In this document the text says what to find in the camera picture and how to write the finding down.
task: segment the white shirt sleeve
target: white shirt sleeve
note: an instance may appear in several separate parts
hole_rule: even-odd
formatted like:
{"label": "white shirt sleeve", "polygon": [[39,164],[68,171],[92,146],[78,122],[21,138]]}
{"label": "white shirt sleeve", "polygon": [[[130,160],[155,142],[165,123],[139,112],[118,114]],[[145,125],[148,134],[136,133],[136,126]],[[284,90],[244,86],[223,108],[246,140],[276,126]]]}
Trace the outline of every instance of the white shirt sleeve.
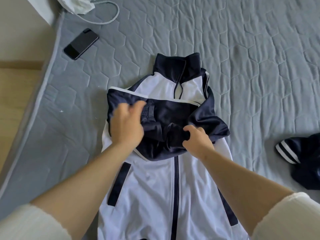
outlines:
{"label": "white shirt sleeve", "polygon": [[34,205],[18,207],[0,222],[0,240],[72,240],[61,224]]}
{"label": "white shirt sleeve", "polygon": [[252,240],[316,240],[320,238],[320,205],[306,193],[278,202],[258,223]]}

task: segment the jacket collar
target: jacket collar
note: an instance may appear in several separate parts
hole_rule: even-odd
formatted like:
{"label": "jacket collar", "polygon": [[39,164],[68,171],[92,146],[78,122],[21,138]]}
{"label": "jacket collar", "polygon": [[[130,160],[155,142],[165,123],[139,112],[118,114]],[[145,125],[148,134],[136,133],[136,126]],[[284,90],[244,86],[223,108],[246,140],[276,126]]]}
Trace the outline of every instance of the jacket collar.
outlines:
{"label": "jacket collar", "polygon": [[206,70],[200,67],[199,53],[193,53],[186,57],[158,54],[153,66],[154,72],[159,72],[174,83],[185,83],[202,76]]}

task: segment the person's left hand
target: person's left hand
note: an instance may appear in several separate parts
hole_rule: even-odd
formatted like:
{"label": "person's left hand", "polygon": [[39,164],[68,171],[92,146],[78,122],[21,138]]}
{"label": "person's left hand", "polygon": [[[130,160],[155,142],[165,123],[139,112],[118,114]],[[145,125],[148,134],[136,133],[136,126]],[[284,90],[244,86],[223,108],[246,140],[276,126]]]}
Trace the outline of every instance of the person's left hand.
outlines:
{"label": "person's left hand", "polygon": [[139,145],[144,134],[140,119],[145,105],[145,101],[138,101],[132,106],[126,103],[118,105],[110,122],[113,145],[123,145],[130,151]]}

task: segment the mattress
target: mattress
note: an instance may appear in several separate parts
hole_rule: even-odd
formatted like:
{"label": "mattress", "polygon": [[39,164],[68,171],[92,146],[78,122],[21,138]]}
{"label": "mattress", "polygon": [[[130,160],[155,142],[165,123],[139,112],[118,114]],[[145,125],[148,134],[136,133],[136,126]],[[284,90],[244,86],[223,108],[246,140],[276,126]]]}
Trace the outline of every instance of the mattress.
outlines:
{"label": "mattress", "polygon": [[[150,74],[157,53],[199,52],[234,161],[320,202],[274,150],[282,139],[320,131],[320,0],[110,1],[120,14],[108,25],[60,14],[52,56],[0,174],[0,219],[101,151],[107,89]],[[115,13],[101,4],[85,18]],[[63,48],[85,28],[100,39],[73,61]]]}

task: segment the white sleeve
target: white sleeve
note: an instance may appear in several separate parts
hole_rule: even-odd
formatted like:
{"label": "white sleeve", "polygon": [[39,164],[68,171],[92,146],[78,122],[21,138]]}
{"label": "white sleeve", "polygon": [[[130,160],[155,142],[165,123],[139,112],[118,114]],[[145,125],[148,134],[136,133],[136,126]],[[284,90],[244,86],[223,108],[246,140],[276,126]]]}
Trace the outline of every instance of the white sleeve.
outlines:
{"label": "white sleeve", "polygon": [[0,240],[72,240],[61,224],[34,205],[23,205],[0,222]]}
{"label": "white sleeve", "polygon": [[320,205],[306,193],[294,193],[277,203],[258,223],[252,240],[316,240],[320,237]]}

